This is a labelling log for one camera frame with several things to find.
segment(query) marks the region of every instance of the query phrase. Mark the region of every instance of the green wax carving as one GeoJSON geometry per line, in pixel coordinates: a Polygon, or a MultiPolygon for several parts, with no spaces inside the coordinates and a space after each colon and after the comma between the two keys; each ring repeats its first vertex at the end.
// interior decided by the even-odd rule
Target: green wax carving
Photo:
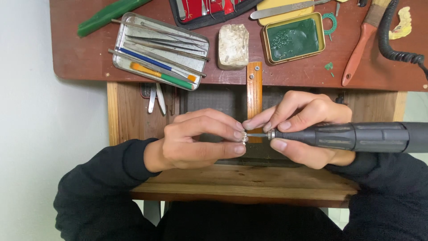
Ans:
{"type": "Polygon", "coordinates": [[[312,18],[267,29],[273,61],[319,51],[315,20],[312,18]]]}

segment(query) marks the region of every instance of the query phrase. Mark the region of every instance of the handpiece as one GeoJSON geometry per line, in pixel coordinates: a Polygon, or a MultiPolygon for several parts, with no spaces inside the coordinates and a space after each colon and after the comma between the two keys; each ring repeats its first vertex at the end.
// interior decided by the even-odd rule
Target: handpiece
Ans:
{"type": "Polygon", "coordinates": [[[428,153],[428,123],[364,122],[312,126],[299,132],[277,129],[247,136],[283,138],[311,146],[360,152],[428,153]]]}

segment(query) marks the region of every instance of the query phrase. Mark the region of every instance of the soap block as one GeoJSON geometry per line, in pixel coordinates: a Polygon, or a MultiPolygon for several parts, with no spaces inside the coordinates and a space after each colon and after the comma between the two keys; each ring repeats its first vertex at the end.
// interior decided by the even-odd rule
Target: soap block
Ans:
{"type": "Polygon", "coordinates": [[[248,65],[249,34],[243,24],[226,24],[218,35],[218,67],[239,70],[248,65]]]}

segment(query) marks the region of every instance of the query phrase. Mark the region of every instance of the black cable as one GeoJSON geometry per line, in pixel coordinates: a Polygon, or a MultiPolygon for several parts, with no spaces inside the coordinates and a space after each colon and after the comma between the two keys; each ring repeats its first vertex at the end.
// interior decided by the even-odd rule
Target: black cable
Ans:
{"type": "Polygon", "coordinates": [[[399,0],[392,0],[386,8],[382,21],[379,24],[379,50],[380,53],[389,60],[410,62],[418,64],[424,71],[428,80],[428,69],[424,66],[425,56],[422,54],[415,54],[409,52],[395,51],[389,45],[389,28],[391,27],[392,17],[397,9],[399,0]]]}

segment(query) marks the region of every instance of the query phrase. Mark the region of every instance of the black sleeve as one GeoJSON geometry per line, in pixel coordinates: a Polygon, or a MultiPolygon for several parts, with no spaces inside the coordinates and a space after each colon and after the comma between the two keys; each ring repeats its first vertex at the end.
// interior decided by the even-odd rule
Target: black sleeve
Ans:
{"type": "Polygon", "coordinates": [[[67,241],[147,240],[155,226],[129,191],[159,173],[144,166],[144,149],[157,139],[129,140],[106,147],[64,175],[53,206],[55,227],[67,241]]]}
{"type": "Polygon", "coordinates": [[[359,183],[349,202],[350,240],[428,240],[428,166],[409,154],[357,153],[326,169],[359,183]]]}

